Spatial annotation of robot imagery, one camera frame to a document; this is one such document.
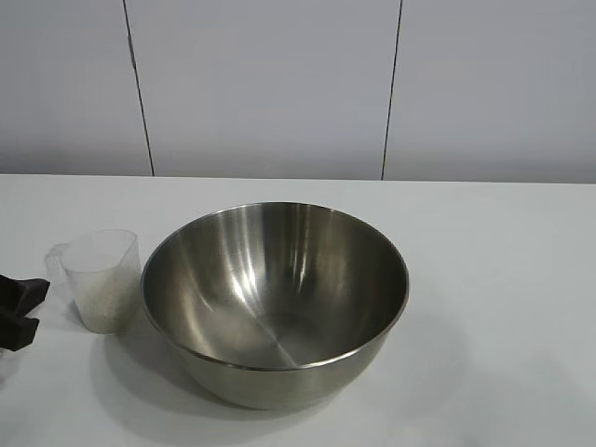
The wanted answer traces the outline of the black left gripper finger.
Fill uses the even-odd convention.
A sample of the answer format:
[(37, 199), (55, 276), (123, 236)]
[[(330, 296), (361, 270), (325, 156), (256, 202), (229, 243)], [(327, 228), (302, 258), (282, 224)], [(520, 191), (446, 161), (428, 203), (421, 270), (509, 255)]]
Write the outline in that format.
[(29, 314), (46, 299), (50, 283), (42, 278), (13, 279), (1, 276), (1, 321), (16, 322), (18, 318), (36, 320)]
[(10, 312), (0, 316), (0, 347), (16, 352), (30, 345), (35, 337), (40, 320), (18, 317)]

